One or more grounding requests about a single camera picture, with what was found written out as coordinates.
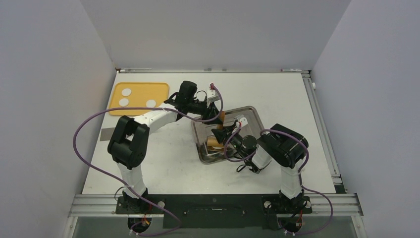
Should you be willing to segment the stainless steel tray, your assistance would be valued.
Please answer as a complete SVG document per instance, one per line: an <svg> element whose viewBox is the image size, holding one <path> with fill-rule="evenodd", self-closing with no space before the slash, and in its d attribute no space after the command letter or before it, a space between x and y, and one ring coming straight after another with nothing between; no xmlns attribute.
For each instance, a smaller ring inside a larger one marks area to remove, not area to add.
<svg viewBox="0 0 420 238"><path fill-rule="evenodd" d="M245 106L236 109L227 110L224 117L224 126L231 126L238 116L243 116L248 124L242 127L239 135L244 137L252 135L259 138L260 131L263 129L263 124L260 120L257 110L252 106ZM193 139L196 143L199 160L205 164L213 164L225 160L223 148L211 146L215 141L215 136L211 132L212 129L217 128L216 124L203 124L192 121L191 128L193 131Z"/></svg>

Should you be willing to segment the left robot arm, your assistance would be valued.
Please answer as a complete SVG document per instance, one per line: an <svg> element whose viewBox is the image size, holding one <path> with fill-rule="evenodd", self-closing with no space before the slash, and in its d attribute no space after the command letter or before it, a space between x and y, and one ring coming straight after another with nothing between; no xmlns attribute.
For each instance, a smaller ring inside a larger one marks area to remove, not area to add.
<svg viewBox="0 0 420 238"><path fill-rule="evenodd" d="M133 212L142 213L148 205L148 189L143 180L141 163L146 157L150 134L167 124L188 118L190 114L199 115L197 121L204 124L222 122L222 108L215 103L222 103L223 98L214 84L210 84L202 101L196 98L196 92L196 83L183 81L179 90L159 107L134 118L122 116L118 120L107 151L120 170L125 182L123 199Z"/></svg>

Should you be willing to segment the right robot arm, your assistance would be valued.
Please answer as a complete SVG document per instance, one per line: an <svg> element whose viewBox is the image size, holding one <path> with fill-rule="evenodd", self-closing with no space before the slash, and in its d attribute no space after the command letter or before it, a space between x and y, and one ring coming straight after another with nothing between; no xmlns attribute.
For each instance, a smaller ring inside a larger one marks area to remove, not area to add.
<svg viewBox="0 0 420 238"><path fill-rule="evenodd" d="M260 137L241 136L246 124L238 120L230 126L213 128L211 131L217 142L216 147L223 149L226 160L242 162L251 172L258 174L271 162L281 168L280 206L286 212L297 208L308 207L305 198L300 160L308 160L309 143L304 136L280 124L260 132Z"/></svg>

